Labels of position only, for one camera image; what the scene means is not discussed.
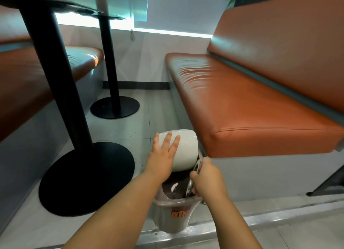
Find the orange leather bench backrest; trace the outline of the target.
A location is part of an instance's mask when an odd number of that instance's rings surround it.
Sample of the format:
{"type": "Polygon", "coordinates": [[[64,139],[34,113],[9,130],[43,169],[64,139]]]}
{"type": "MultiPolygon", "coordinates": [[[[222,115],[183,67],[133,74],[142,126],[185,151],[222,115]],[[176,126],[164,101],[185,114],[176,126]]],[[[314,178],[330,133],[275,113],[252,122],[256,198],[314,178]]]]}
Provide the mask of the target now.
{"type": "Polygon", "coordinates": [[[228,9],[207,50],[344,113],[344,0],[228,9]]]}

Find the person's right hand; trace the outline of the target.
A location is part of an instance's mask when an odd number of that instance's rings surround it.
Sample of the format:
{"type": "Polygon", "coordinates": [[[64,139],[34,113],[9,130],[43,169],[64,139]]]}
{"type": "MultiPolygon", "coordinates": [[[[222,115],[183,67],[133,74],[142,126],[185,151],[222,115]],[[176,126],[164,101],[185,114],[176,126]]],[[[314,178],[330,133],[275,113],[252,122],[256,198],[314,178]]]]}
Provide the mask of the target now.
{"type": "Polygon", "coordinates": [[[211,169],[204,174],[192,171],[190,178],[194,182],[192,192],[200,196],[207,205],[229,199],[222,174],[213,163],[211,169]]]}

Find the white trash bin lid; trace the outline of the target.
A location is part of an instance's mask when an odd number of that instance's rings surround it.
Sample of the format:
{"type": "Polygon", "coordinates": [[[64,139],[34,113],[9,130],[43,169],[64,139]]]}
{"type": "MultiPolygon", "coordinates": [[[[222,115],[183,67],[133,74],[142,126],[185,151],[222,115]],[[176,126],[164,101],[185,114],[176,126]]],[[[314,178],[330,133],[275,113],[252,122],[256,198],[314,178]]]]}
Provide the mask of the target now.
{"type": "Polygon", "coordinates": [[[193,130],[172,130],[170,146],[177,135],[180,141],[174,156],[172,172],[180,172],[193,169],[199,156],[199,144],[196,133],[193,130]]]}

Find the orange leather bench seat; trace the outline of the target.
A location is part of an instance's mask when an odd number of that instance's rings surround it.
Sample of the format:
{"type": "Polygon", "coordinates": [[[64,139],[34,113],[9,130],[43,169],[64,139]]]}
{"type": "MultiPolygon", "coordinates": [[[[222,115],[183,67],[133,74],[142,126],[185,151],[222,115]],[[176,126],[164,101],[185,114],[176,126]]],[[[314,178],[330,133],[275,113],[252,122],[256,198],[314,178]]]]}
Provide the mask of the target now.
{"type": "Polygon", "coordinates": [[[212,158],[320,154],[344,128],[209,55],[168,53],[166,68],[212,158]]]}

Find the person's left forearm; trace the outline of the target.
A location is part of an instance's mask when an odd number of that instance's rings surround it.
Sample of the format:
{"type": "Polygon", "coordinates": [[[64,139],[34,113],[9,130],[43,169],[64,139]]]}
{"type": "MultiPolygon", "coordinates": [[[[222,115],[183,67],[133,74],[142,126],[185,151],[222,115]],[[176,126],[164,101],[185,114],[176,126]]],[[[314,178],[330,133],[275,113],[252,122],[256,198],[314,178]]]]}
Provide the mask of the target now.
{"type": "Polygon", "coordinates": [[[62,249],[133,249],[169,171],[145,170],[95,212],[62,249]]]}

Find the silver metal utensil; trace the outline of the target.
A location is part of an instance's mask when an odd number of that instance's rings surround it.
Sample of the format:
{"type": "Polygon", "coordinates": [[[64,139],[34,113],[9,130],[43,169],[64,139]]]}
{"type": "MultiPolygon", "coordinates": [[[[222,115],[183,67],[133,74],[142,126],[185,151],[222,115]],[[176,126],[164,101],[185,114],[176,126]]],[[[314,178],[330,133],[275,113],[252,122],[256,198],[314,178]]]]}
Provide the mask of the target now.
{"type": "MultiPolygon", "coordinates": [[[[197,174],[199,174],[199,171],[201,168],[200,165],[201,165],[201,160],[200,160],[200,158],[198,158],[192,171],[195,171],[197,174]]],[[[190,178],[188,185],[187,185],[187,189],[186,189],[186,194],[185,194],[186,198],[188,198],[191,195],[193,187],[194,187],[194,182],[190,178]]]]}

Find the person's right forearm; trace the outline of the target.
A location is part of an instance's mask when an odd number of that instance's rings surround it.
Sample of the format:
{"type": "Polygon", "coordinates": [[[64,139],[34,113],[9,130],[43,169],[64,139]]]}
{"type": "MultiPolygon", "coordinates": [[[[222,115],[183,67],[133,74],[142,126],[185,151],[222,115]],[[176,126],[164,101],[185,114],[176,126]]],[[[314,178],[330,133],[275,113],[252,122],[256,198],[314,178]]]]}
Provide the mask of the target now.
{"type": "Polygon", "coordinates": [[[263,249],[228,194],[203,199],[212,215],[220,249],[263,249]]]}

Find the translucent grey trash bin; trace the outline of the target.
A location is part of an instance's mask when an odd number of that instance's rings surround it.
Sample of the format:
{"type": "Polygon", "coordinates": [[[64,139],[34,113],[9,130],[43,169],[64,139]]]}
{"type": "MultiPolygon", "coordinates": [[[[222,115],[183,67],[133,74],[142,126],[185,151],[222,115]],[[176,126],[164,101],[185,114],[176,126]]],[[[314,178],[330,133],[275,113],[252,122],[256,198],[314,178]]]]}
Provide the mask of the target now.
{"type": "Polygon", "coordinates": [[[202,198],[193,193],[188,198],[169,199],[161,185],[152,203],[153,220],[163,232],[181,232],[187,227],[192,212],[201,201],[202,198]]]}

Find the orange leather bench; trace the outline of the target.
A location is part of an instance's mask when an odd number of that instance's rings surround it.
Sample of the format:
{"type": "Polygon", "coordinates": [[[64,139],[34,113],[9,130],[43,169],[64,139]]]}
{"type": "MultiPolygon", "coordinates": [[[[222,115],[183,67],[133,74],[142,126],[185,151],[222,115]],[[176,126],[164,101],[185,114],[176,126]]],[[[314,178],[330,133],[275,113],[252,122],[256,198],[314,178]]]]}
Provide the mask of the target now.
{"type": "Polygon", "coordinates": [[[0,5],[0,142],[53,99],[19,10],[0,5]]]}

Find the black bin liner bag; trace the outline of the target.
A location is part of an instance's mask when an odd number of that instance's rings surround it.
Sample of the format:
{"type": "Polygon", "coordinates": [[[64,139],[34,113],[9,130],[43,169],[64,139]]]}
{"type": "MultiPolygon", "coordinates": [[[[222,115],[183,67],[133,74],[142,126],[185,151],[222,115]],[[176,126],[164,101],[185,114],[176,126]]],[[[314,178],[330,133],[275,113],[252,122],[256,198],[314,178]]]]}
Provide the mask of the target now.
{"type": "Polygon", "coordinates": [[[172,172],[170,177],[162,183],[162,190],[169,199],[186,198],[187,186],[190,181],[191,170],[172,172]]]}

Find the person's left hand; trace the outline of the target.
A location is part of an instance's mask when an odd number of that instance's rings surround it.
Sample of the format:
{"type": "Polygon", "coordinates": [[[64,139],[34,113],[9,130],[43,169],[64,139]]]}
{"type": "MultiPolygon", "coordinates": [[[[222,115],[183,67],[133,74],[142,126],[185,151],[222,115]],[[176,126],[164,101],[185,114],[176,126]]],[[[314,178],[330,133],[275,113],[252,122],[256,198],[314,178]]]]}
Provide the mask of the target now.
{"type": "Polygon", "coordinates": [[[173,160],[174,157],[154,155],[152,145],[152,150],[148,154],[144,173],[153,177],[154,181],[160,186],[172,173],[173,160]]]}

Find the thick black table pedestal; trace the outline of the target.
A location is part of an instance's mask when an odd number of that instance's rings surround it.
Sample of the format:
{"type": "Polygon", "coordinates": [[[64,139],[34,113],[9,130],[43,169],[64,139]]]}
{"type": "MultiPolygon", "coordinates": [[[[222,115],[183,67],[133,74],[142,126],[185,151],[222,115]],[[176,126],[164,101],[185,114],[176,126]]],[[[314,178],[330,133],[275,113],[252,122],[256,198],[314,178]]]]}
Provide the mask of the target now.
{"type": "Polygon", "coordinates": [[[63,217],[95,212],[132,180],[134,157],[120,144],[92,142],[51,3],[0,0],[0,4],[19,9],[74,146],[42,177],[40,202],[63,217]]]}

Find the black slanted furniture leg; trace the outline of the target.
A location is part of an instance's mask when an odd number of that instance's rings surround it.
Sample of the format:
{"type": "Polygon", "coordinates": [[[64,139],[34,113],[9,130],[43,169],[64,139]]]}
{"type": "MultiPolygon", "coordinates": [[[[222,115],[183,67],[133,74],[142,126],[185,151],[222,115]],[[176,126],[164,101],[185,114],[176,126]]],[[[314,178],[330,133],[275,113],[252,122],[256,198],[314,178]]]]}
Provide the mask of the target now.
{"type": "Polygon", "coordinates": [[[336,171],[314,191],[306,193],[309,197],[337,194],[344,194],[344,167],[336,171]]]}

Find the thin black table pedestal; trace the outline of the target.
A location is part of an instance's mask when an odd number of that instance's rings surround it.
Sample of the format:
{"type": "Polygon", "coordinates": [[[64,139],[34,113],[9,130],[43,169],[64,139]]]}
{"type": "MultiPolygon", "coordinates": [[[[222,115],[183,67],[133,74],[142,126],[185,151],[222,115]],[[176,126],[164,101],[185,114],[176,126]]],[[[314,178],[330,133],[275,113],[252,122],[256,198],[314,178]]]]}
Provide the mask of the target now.
{"type": "Polygon", "coordinates": [[[123,20],[124,18],[108,17],[104,15],[94,15],[93,17],[98,19],[100,26],[110,97],[102,98],[94,102],[90,108],[90,112],[92,115],[103,119],[119,119],[128,117],[139,110],[140,103],[134,98],[119,95],[117,70],[110,27],[110,20],[123,20]]]}

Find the white light strip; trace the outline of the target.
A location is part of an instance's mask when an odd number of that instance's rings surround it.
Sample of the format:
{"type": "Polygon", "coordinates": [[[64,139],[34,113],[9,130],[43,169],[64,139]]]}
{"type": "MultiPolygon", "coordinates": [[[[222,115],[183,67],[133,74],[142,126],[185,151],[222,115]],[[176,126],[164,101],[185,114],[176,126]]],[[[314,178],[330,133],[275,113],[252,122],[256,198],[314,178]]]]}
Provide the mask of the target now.
{"type": "MultiPolygon", "coordinates": [[[[82,16],[77,13],[55,13],[59,25],[69,25],[78,27],[89,27],[89,28],[99,28],[99,21],[97,18],[90,16],[82,16]]],[[[134,20],[111,20],[110,27],[113,30],[126,30],[131,32],[143,32],[143,33],[153,33],[153,34],[164,34],[164,35],[176,35],[185,37],[195,37],[195,38],[209,38],[213,36],[211,34],[200,34],[200,33],[190,33],[190,32],[180,32],[172,30],[157,30],[150,28],[138,28],[134,26],[134,20]]]]}

